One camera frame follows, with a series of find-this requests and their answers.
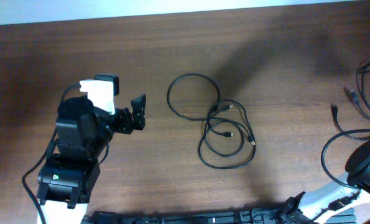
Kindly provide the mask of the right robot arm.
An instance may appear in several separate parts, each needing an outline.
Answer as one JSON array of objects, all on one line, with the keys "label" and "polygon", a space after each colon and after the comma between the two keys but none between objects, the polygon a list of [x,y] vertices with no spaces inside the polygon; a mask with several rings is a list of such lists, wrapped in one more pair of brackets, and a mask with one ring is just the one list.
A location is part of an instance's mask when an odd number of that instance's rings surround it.
[{"label": "right robot arm", "polygon": [[330,144],[346,134],[370,133],[354,129],[330,138],[321,152],[321,166],[331,182],[323,187],[302,192],[286,201],[281,217],[290,223],[326,223],[331,217],[358,205],[370,203],[370,139],[355,149],[339,177],[330,173],[325,156]]}]

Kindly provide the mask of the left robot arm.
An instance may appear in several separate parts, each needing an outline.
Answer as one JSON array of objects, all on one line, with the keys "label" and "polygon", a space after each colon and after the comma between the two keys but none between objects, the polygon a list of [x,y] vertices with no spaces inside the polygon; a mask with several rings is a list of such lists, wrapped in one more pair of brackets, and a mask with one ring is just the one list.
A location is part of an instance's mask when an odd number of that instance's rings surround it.
[{"label": "left robot arm", "polygon": [[131,101],[132,109],[111,115],[85,96],[63,100],[46,163],[39,172],[37,198],[45,223],[81,223],[100,174],[99,158],[115,133],[131,134],[146,125],[146,96]]}]

